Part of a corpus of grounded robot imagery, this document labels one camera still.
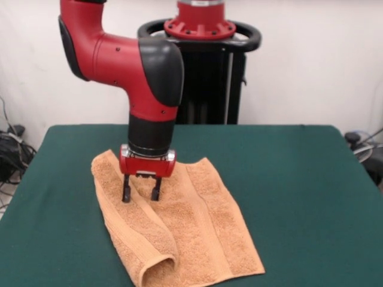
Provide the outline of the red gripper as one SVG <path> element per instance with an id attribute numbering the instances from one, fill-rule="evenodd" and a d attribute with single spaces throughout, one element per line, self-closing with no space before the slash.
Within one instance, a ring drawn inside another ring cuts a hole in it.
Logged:
<path id="1" fill-rule="evenodd" d="M 151 192 L 151 200 L 159 201 L 162 178 L 168 178 L 177 161 L 177 153 L 170 149 L 168 153 L 161 157 L 143 157 L 134 153 L 128 146 L 123 144 L 119 153 L 119 168 L 123 178 L 123 203 L 130 202 L 131 187 L 129 185 L 129 175 L 147 175 L 154 176 L 156 183 Z"/>

